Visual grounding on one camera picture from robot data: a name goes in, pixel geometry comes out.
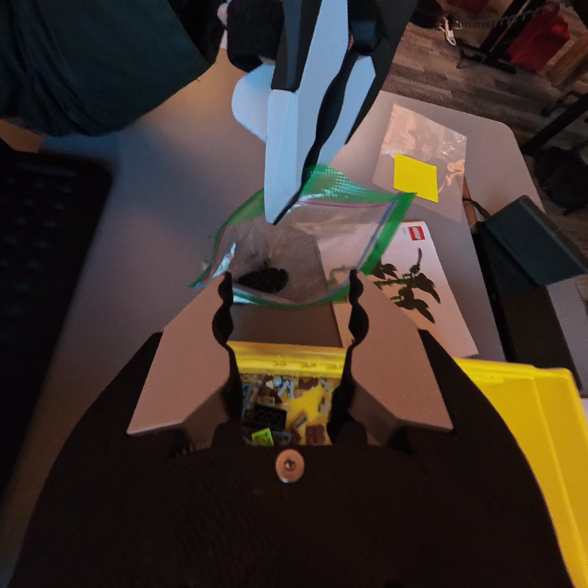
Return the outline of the grey desk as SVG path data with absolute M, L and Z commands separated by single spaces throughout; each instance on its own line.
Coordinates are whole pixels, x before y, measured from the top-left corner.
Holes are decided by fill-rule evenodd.
M 369 116 L 334 166 L 357 183 L 371 179 L 392 104 L 420 112 L 467 136 L 471 197 L 491 212 L 533 181 L 512 130 L 474 116 L 467 105 L 443 107 L 449 92 L 430 72 L 393 63 Z M 233 119 L 240 72 L 224 51 L 200 80 L 135 125 L 99 138 L 46 139 L 43 154 L 85 156 L 112 169 L 114 182 L 84 269 L 36 400 L 1 509 L 1 587 L 18 559 L 29 519 L 49 470 L 78 420 L 151 334 L 194 296 L 189 284 L 203 269 L 223 221 L 263 183 L 265 146 Z M 497 327 L 467 222 L 422 205 L 426 220 L 479 357 L 504 360 Z

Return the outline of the black backpack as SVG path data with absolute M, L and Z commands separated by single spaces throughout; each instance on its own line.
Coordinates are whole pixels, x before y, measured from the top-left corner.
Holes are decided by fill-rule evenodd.
M 535 158 L 535 174 L 548 198 L 569 215 L 587 207 L 587 164 L 579 151 L 552 146 Z

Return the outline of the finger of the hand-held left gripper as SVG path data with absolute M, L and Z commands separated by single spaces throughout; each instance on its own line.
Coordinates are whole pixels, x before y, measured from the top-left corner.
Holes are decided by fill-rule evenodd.
M 276 224 L 302 186 L 320 108 L 348 50 L 347 1 L 284 1 L 284 28 L 268 97 L 265 216 Z
M 345 76 L 343 93 L 327 114 L 335 114 L 334 123 L 327 123 L 327 137 L 320 139 L 318 161 L 332 161 L 348 142 L 356 120 L 375 81 L 376 71 L 371 56 L 350 54 L 353 65 Z

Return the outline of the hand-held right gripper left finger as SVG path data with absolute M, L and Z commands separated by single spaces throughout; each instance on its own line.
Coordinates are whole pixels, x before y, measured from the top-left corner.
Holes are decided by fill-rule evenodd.
M 164 327 L 129 436 L 166 430 L 213 436 L 220 424 L 240 422 L 242 383 L 228 345 L 232 304 L 232 276 L 225 272 Z

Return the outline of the small clear plastic sleeve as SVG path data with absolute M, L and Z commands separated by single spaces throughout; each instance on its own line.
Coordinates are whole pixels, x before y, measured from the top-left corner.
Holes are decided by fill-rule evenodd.
M 389 192 L 393 187 L 397 153 L 437 167 L 439 201 L 415 196 L 415 203 L 452 221 L 462 216 L 466 136 L 431 121 L 405 107 L 393 107 L 373 174 L 373 183 Z

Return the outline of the pile of toy building bricks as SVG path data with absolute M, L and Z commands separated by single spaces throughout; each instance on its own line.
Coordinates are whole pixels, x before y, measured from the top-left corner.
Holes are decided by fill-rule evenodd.
M 328 446 L 340 378 L 243 373 L 241 426 L 254 446 Z

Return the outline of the clear zip bag green seal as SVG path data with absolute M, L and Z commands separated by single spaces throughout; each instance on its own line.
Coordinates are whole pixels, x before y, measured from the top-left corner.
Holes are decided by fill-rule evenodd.
M 318 240 L 375 224 L 349 270 L 349 275 L 352 270 L 368 275 L 413 199 L 413 194 L 369 190 L 329 166 L 312 166 L 303 174 L 298 200 L 277 224 L 266 220 L 263 189 L 241 204 L 217 230 L 210 260 L 190 286 L 202 291 L 213 278 L 229 272 L 236 303 L 300 309 L 338 302 L 349 292 L 349 276 L 338 286 L 328 285 Z M 240 276 L 263 267 L 285 269 L 288 285 L 268 294 L 237 283 Z

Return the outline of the yellow sticky note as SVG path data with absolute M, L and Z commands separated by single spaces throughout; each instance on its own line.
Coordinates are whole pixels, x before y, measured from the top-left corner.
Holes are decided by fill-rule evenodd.
M 437 167 L 397 153 L 394 156 L 393 187 L 428 202 L 437 203 Z

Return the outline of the black metal table leg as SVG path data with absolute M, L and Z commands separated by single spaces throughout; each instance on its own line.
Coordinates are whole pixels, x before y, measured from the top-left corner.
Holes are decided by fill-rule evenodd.
M 508 49 L 525 26 L 544 10 L 545 4 L 546 1 L 510 1 L 501 17 L 487 19 L 479 25 L 465 24 L 465 28 L 489 28 L 489 32 L 478 47 L 456 37 L 460 50 L 458 67 L 468 61 L 515 74 L 516 67 L 511 63 Z

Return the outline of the person's left hand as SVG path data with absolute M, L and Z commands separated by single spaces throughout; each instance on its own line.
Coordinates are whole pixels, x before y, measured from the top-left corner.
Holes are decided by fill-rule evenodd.
M 249 73 L 276 60 L 284 24 L 282 1 L 231 1 L 226 51 L 230 63 Z

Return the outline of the black flat device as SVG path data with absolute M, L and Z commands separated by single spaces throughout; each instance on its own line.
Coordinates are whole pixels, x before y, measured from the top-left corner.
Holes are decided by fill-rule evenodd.
M 568 369 L 580 390 L 580 373 L 546 287 L 536 285 L 487 231 L 479 229 L 473 242 L 505 359 Z

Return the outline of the plant building instruction booklet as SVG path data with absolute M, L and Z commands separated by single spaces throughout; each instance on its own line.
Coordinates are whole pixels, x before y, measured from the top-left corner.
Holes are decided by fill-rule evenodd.
M 365 250 L 374 228 L 375 224 L 364 224 L 343 236 L 318 240 L 329 286 L 338 286 L 348 278 L 355 254 Z M 368 277 L 449 355 L 464 358 L 478 354 L 424 221 L 401 223 Z

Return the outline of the person's left forearm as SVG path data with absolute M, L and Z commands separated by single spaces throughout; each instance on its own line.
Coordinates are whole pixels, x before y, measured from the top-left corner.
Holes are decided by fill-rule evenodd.
M 43 135 L 136 122 L 214 64 L 219 1 L 1 1 L 1 119 Z

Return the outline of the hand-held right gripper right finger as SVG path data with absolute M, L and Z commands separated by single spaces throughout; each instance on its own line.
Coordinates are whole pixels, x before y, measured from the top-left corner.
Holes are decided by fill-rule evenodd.
M 418 327 L 362 272 L 349 275 L 353 342 L 332 397 L 333 444 L 351 422 L 379 446 L 410 426 L 449 433 L 453 423 Z

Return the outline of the yellow plastic storage bin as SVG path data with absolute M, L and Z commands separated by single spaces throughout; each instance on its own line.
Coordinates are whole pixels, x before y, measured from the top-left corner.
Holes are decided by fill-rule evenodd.
M 229 342 L 242 375 L 340 379 L 342 348 Z M 500 414 L 548 504 L 576 587 L 587 587 L 587 419 L 567 369 L 455 359 Z

